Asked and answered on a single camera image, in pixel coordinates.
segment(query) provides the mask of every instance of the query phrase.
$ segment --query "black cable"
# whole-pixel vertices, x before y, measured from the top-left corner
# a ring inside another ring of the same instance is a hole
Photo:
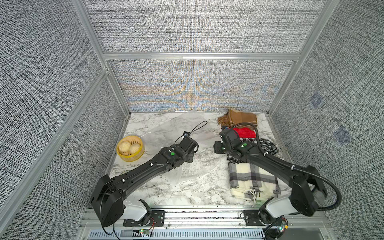
[[[244,212],[241,212],[239,217],[240,217],[241,219],[245,220],[245,218],[242,218],[242,217],[241,217],[241,214],[244,214]]]
[[[270,225],[268,225],[268,227],[265,229],[265,231],[264,231],[264,234],[273,226],[273,225],[275,225],[279,220],[280,220],[280,218],[282,218],[282,215],[280,216],[280,217],[278,217],[278,218],[276,218],[276,220],[272,223],[272,224],[270,224]]]
[[[256,141],[257,141],[257,147],[259,148],[260,152],[262,152],[263,154],[265,154],[265,151],[261,148],[261,144],[260,144],[260,139],[259,139],[259,132],[257,131],[257,128],[255,125],[253,125],[252,123],[249,123],[249,122],[242,122],[242,123],[239,123],[239,124],[236,124],[235,126],[233,126],[232,128],[234,127],[237,127],[237,126],[240,126],[240,125],[249,125],[251,127],[253,127],[255,129],[255,132],[256,132]],[[302,172],[302,173],[305,173],[305,174],[308,174],[308,175],[311,175],[313,177],[317,177],[318,179],[321,179],[323,182],[326,182],[336,193],[336,201],[334,204],[330,205],[330,206],[327,206],[327,207],[319,207],[317,210],[318,211],[328,211],[328,210],[332,210],[332,209],[335,209],[337,208],[340,204],[341,204],[341,192],[339,191],[339,189],[337,188],[336,185],[334,185],[331,181],[329,181],[328,179],[326,179],[325,177],[322,177],[320,175],[317,175],[317,174],[313,174],[311,172],[308,172],[308,171],[305,171],[305,170],[301,170],[301,169],[298,169],[298,168],[295,168],[295,167],[292,167],[292,166],[289,166],[288,164],[284,164],[282,162],[278,162],[276,161],[275,159],[273,159],[272,157],[269,156],[269,154],[265,154],[265,157],[267,157],[269,160],[272,160],[274,163],[277,163],[281,166],[284,166],[284,167],[288,167],[288,168],[291,168],[292,170],[295,170],[297,172]]]
[[[239,133],[236,130],[234,130],[234,131],[235,131],[237,137],[240,138]]]
[[[203,122],[205,122],[205,124],[201,127],[199,127],[198,129],[196,129],[200,124],[202,124]],[[208,122],[207,121],[202,121],[201,123],[199,123],[194,129],[192,129],[192,131],[187,135],[187,136],[190,136],[191,133],[199,130],[200,128],[204,127]],[[175,144],[176,144],[176,141],[179,140],[181,137],[184,137],[184,135],[181,135],[180,137],[178,137],[176,140],[175,140]]]
[[[277,236],[277,239],[279,239],[284,234],[284,231],[281,231],[279,235]]]
[[[113,223],[113,232],[115,233],[115,236],[117,237],[117,239],[121,240],[121,239],[118,237],[118,235],[116,234],[116,232],[115,232],[115,223]]]
[[[105,230],[105,228],[103,227],[103,225],[101,225],[101,227],[103,228],[105,234],[107,234],[107,235],[112,235],[113,232],[115,231],[115,224],[113,224],[113,231],[112,231],[111,233],[107,233],[107,231]]]

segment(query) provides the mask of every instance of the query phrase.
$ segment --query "clear plastic sheet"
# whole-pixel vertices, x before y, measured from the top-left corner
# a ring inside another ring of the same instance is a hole
[[[206,121],[200,113],[195,110],[184,113],[162,125],[151,129],[142,139],[145,151],[150,156],[155,156],[160,148],[170,146],[175,140],[183,135],[184,131],[192,131],[201,122]],[[162,175],[161,181],[165,182],[183,182],[195,177],[202,176],[211,171],[218,163],[219,158],[212,154],[215,141],[220,141],[219,136],[214,133],[214,127],[209,122],[199,130],[191,133],[193,138],[199,144],[199,150],[194,154],[192,163],[184,163],[179,168],[173,169]]]

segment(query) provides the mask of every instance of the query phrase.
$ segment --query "metal base plate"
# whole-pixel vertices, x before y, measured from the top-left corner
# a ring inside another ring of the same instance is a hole
[[[244,210],[244,220],[245,224],[247,226],[267,226],[264,225],[262,222],[260,222],[259,217],[258,217],[258,210]],[[281,219],[277,221],[275,226],[280,226],[281,225]]]
[[[164,210],[153,210],[152,218],[155,221],[155,227],[162,227],[164,225]],[[141,226],[137,221],[132,219],[124,219],[122,224],[124,227],[151,227],[153,224],[152,219],[149,220],[149,223],[146,226]]]

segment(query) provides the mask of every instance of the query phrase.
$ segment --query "marble surface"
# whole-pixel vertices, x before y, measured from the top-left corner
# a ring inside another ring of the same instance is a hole
[[[173,143],[180,136],[179,132],[173,131],[175,125],[190,131],[201,122],[200,120],[206,120],[208,124],[195,135],[200,138],[198,141],[200,148],[194,156],[193,163],[184,163],[178,169],[153,178],[134,191],[129,198],[131,200],[144,199],[149,205],[253,205],[251,200],[231,196],[226,155],[215,154],[213,151],[214,141],[220,139],[218,138],[220,127],[217,125],[217,118],[224,113],[197,113],[197,115],[195,113],[187,115],[187,118],[184,118],[183,114],[185,113],[132,113],[124,137],[142,136],[146,151],[135,162],[125,162],[116,155],[109,176],[114,177],[134,169],[150,160],[161,147],[169,146],[170,144],[167,144],[170,141]],[[263,113],[257,113],[257,119],[260,137],[276,142],[266,116]],[[158,132],[149,133],[154,128]],[[279,186],[282,195],[290,192],[290,188],[281,180],[279,180]]]

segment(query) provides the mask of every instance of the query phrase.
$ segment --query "wire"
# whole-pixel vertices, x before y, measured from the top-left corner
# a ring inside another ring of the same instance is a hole
[[[112,231],[111,233],[107,233],[107,231],[105,230],[105,228],[103,227],[103,225],[101,225],[101,227],[103,228],[105,234],[107,234],[107,235],[112,235],[113,232],[115,231],[115,224],[113,224],[113,231]]]
[[[240,217],[241,219],[245,220],[245,218],[241,217],[241,214],[244,214],[244,212],[241,212],[240,215],[239,215],[239,217]]]
[[[118,237],[118,235],[116,234],[116,232],[115,232],[115,223],[113,223],[113,232],[115,233],[115,236],[117,237],[117,239],[121,240],[121,239]]]
[[[164,227],[166,230],[167,229],[175,229],[175,228],[178,228],[179,226],[181,226],[182,224],[184,223],[184,221],[182,221],[179,225],[177,225],[176,227],[173,227],[173,228],[170,228],[170,227]]]
[[[285,225],[288,225],[288,220],[284,218],[284,216],[281,217],[285,221]]]
[[[150,231],[152,228],[152,231],[151,231],[151,233],[152,233],[153,230],[155,229],[155,220],[153,218],[150,218],[150,219],[152,219],[153,223],[152,223],[152,226],[148,229],[148,231]]]
[[[199,127],[198,129],[196,129],[200,124],[202,124],[202,123],[204,123],[204,122],[205,122],[205,124],[204,124],[203,126],[201,126],[201,127]],[[202,127],[204,127],[207,123],[208,123],[207,121],[202,121],[202,122],[199,123],[194,129],[192,129],[192,131],[191,131],[187,136],[190,136],[191,133],[193,133],[193,132],[199,130],[199,129],[202,128]],[[176,141],[179,140],[181,137],[184,137],[184,135],[181,135],[180,137],[178,137],[178,138],[175,140],[175,144],[176,144]]]
[[[237,227],[237,228],[246,228],[247,227],[247,225],[245,225],[245,226],[243,226],[243,227],[238,227],[238,225],[235,225],[235,224],[233,224],[233,222],[230,222],[233,226],[235,226],[235,227]]]
[[[276,220],[271,224],[269,225],[268,227],[266,227],[265,231],[264,231],[264,234],[273,226],[275,225],[279,220],[280,218],[282,218],[283,216],[281,215],[280,217],[276,218]]]
[[[239,124],[236,124],[235,126],[233,126],[232,128],[234,127],[237,127],[237,126],[240,126],[240,125],[249,125],[251,127],[253,127],[255,129],[255,132],[256,132],[256,141],[257,141],[257,147],[259,148],[260,152],[262,152],[263,154],[265,153],[265,151],[261,148],[261,144],[260,144],[260,139],[259,139],[259,132],[257,131],[257,128],[255,125],[253,125],[252,123],[249,123],[249,122],[242,122],[242,123],[239,123]],[[341,204],[341,192],[339,191],[339,189],[337,188],[336,185],[334,185],[331,181],[329,181],[328,179],[326,179],[325,177],[322,177],[320,175],[317,175],[317,174],[313,174],[311,172],[308,172],[308,171],[305,171],[305,170],[302,170],[302,169],[298,169],[298,168],[295,168],[294,166],[289,166],[288,164],[284,164],[282,162],[279,162],[279,161],[276,161],[275,159],[273,159],[272,157],[269,156],[269,154],[266,154],[265,155],[266,158],[268,158],[269,160],[272,160],[274,163],[277,163],[281,166],[284,166],[284,167],[288,167],[292,170],[295,170],[297,172],[302,172],[304,174],[308,174],[308,175],[311,175],[313,177],[317,177],[318,179],[321,179],[323,182],[326,182],[330,187],[332,187],[332,189],[335,191],[336,193],[336,201],[334,204],[332,205],[329,205],[327,207],[319,207],[317,210],[318,211],[328,211],[328,210],[332,210],[332,209],[335,209],[337,208],[340,204]]]

